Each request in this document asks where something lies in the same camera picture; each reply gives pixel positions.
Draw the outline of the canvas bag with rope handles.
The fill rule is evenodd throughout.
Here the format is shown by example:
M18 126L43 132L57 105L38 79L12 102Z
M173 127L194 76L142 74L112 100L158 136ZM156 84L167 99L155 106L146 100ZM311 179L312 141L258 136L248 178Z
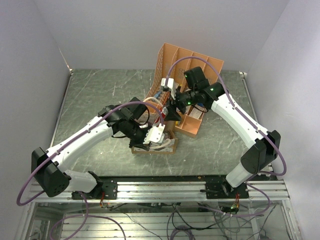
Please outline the canvas bag with rope handles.
M140 127L151 126L152 128L161 124L161 108L164 106L164 103L154 96L149 96L143 101L151 104L151 106L147 106L147 110L136 120L140 124ZM178 144L178 138L174 134L174 123L167 121L164 125L165 128L160 142L150 142L147 144L146 149L132 147L131 152L133 154L174 154Z

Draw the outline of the red Coca-Cola can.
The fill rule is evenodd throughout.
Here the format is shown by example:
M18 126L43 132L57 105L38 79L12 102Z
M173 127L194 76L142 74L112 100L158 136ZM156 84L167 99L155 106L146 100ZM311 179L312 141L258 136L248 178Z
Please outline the red Coca-Cola can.
M166 106L163 106L161 109L160 109L160 113L161 113L161 119L162 119L162 122L164 123L165 122L165 118L168 114L168 109Z

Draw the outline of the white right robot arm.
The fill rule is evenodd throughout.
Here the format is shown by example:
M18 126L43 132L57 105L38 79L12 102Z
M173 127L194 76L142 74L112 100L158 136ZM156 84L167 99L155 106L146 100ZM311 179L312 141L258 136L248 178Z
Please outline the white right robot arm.
M188 90L181 92L172 78L163 78L161 87L171 94L167 101L166 121L180 121L180 113L185 114L188 106L202 104L222 117L241 137L248 148L239 164L226 175L226 182L220 186L221 194L226 198L238 192L238 186L260 172L278 157L281 135L269 131L257 123L236 103L223 85L213 84L205 77L201 67L197 66L184 72Z

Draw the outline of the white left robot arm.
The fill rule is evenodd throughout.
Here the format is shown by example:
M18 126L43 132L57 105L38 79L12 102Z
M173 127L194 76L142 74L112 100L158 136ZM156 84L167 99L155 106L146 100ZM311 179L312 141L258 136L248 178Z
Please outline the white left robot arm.
M92 171L77 172L71 165L86 151L120 132L130 139L131 146L145 147L147 128L137 120L148 111L149 103L133 98L121 105L104 107L78 132L47 150L36 148L31 154L31 172L50 198L66 190L83 192L89 198L100 197L103 181Z

